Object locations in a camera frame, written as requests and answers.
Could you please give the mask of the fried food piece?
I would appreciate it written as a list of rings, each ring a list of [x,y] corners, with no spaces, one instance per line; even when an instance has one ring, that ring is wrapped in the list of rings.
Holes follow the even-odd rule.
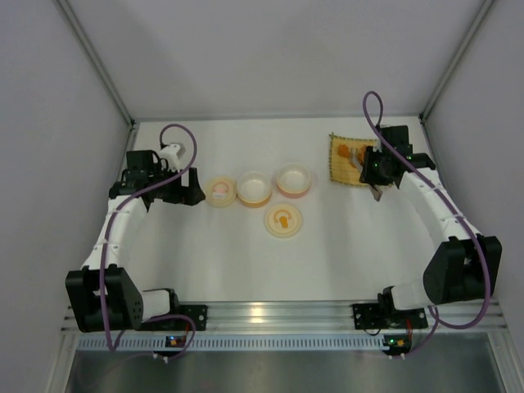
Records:
[[[365,154],[366,154],[366,151],[367,151],[367,148],[368,146],[367,145],[363,145],[359,148],[358,150],[358,154],[357,154],[357,158],[360,162],[363,162],[364,161],[364,157],[365,157]]]

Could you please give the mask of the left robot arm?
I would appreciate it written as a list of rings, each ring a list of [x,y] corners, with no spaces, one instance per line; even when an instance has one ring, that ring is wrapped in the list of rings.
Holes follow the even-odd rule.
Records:
[[[139,290],[125,266],[151,204],[195,206],[206,196],[197,169],[183,168],[181,143],[160,151],[129,151],[120,180],[109,191],[106,220],[89,257],[68,272],[65,288],[81,332],[182,331],[192,316],[171,288]]]

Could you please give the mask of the orange lunch bowl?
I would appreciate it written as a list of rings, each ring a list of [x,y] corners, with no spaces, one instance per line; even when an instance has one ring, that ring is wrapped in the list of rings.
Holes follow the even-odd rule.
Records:
[[[249,171],[237,180],[237,196],[240,202],[250,208],[266,205],[272,196],[272,185],[266,174]]]

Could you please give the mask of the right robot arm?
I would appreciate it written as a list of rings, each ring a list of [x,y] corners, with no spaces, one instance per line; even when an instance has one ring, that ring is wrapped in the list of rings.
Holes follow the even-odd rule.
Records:
[[[440,180],[435,163],[426,153],[413,152],[405,126],[372,126],[379,147],[367,147],[360,172],[361,183],[374,194],[394,185],[414,207],[435,247],[420,278],[395,284],[383,291],[395,311],[481,300],[470,322],[445,323],[452,329],[469,329],[485,316],[495,290],[502,245],[495,236],[482,235],[464,216]]]

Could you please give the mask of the metal tongs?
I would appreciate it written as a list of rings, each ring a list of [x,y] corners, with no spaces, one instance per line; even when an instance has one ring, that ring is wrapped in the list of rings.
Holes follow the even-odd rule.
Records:
[[[359,171],[360,174],[364,172],[364,167],[359,159],[359,153],[355,148],[350,149],[350,162]],[[380,201],[382,198],[383,191],[379,186],[366,183],[367,188],[372,193],[375,201]]]

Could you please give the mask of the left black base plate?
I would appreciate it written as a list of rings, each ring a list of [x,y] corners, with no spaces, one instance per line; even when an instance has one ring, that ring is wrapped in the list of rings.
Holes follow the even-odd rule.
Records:
[[[198,332],[206,330],[208,319],[208,305],[204,304],[181,304],[177,312],[189,317],[196,325]]]

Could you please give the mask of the aluminium mounting rail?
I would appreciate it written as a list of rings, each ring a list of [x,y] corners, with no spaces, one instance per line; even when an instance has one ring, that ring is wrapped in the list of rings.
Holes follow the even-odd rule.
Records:
[[[212,302],[208,304],[206,330],[192,332],[189,324],[167,332],[113,332],[119,352],[154,352],[173,355],[189,351],[363,350],[393,348],[403,352],[425,337],[455,333],[438,324],[427,311],[417,327],[383,327],[356,330],[353,303],[347,301]]]

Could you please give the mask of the bamboo mat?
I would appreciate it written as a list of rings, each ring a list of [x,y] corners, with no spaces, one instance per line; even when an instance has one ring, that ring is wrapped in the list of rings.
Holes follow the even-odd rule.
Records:
[[[361,138],[347,138],[331,133],[330,144],[329,144],[329,157],[328,157],[328,171],[329,178],[333,183],[338,183],[349,187],[365,187],[364,183],[359,181],[360,173],[350,162],[350,159],[346,159],[337,155],[337,147],[339,144],[344,143],[350,149],[355,148],[357,151],[363,145],[368,147],[374,147],[377,143],[376,139],[361,139]]]

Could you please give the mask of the pink lunch bowl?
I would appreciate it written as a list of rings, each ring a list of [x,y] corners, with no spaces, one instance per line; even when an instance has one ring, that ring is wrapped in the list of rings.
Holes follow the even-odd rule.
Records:
[[[303,197],[310,189],[312,177],[309,169],[301,163],[282,165],[276,174],[277,188],[291,199]]]

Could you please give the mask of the round orange food piece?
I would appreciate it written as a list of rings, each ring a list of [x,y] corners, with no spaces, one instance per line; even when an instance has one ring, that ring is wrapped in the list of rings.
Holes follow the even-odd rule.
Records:
[[[350,159],[352,156],[352,151],[346,144],[341,143],[337,147],[337,155],[346,159]]]

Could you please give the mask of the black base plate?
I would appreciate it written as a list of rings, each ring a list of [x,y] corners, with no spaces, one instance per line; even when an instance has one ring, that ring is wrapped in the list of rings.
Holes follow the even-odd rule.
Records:
[[[356,330],[379,330],[384,326],[384,317],[378,303],[356,303],[353,310]]]
[[[198,332],[206,330],[208,319],[208,305],[204,304],[181,304],[177,312],[189,317],[196,325]]]

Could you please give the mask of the cream lid orange handle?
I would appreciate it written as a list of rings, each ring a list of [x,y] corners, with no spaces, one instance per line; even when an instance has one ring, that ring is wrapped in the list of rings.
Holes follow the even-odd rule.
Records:
[[[267,231],[277,238],[295,236],[303,224],[301,212],[290,204],[277,204],[268,209],[264,217]]]

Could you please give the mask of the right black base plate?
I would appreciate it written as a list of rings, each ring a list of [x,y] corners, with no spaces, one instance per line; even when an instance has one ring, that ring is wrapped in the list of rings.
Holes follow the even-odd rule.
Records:
[[[384,317],[378,303],[356,303],[353,310],[356,330],[379,330],[384,326]]]

